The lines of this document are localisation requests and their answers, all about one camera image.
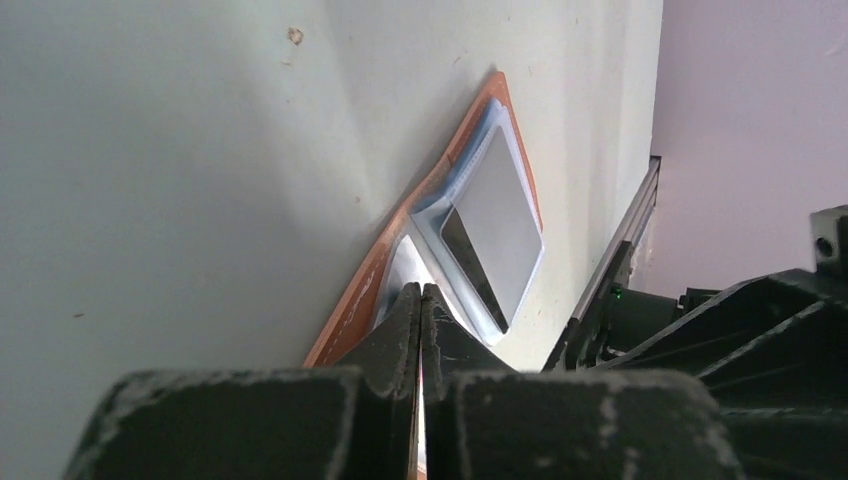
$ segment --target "screw hole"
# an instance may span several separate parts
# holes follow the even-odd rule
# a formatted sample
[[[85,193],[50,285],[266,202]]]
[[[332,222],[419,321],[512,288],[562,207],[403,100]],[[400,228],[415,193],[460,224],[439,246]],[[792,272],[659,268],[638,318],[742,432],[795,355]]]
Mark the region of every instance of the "screw hole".
[[[816,239],[816,250],[819,251],[819,254],[823,257],[832,257],[833,256],[833,245],[830,244],[824,237],[819,237]]]

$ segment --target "wall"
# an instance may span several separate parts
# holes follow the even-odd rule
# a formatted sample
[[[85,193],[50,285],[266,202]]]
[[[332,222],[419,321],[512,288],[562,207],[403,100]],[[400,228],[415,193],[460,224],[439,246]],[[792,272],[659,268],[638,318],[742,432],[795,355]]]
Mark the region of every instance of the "wall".
[[[848,203],[848,2],[672,1],[663,15],[645,288],[813,268],[808,215]]]
[[[495,68],[548,245],[498,353],[539,368],[647,168],[635,3],[3,2],[0,477],[55,478],[127,371],[300,364]]]

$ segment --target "pink wall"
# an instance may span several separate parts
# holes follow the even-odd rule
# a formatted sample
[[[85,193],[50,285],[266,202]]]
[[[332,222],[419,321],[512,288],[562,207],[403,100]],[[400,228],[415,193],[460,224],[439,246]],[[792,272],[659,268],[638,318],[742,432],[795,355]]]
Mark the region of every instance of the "pink wall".
[[[812,268],[808,214],[848,203],[848,1],[667,0],[643,288]]]

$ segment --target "brown border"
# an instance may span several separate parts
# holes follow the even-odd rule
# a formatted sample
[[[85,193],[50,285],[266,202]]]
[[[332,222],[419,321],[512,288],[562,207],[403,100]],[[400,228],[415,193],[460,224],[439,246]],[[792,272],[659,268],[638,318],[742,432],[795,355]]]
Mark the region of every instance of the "brown border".
[[[414,206],[420,198],[432,192],[445,178],[456,159],[465,148],[468,139],[474,132],[474,127],[483,115],[489,99],[497,98],[508,110],[512,119],[512,127],[518,140],[518,148],[524,160],[524,168],[530,181],[530,189],[533,192],[533,202],[536,211],[539,210],[539,199],[536,194],[536,182],[533,179],[533,171],[524,150],[524,141],[518,129],[515,119],[515,111],[509,98],[506,76],[503,72],[493,73],[487,80],[477,98],[471,104],[471,108],[459,125],[459,129],[448,144],[445,153],[436,162],[435,167],[424,178],[424,180],[413,190],[413,192],[400,204],[388,225],[377,238],[374,246],[366,255],[365,260],[353,275],[348,287],[342,294],[342,298],[327,320],[324,329],[318,336],[318,340],[312,346],[309,355],[306,356],[304,367],[331,365],[341,358],[348,350],[366,335],[371,323],[374,305],[377,300],[377,291],[382,282],[386,262],[391,253],[395,240],[405,225],[409,209]]]

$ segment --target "brown stain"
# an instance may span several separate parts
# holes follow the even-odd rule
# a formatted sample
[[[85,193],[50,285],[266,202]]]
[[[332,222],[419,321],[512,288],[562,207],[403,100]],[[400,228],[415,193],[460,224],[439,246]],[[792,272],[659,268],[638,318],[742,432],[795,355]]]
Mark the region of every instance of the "brown stain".
[[[299,28],[289,27],[289,40],[291,40],[295,46],[300,45],[300,43],[303,42],[303,32],[301,32]]]

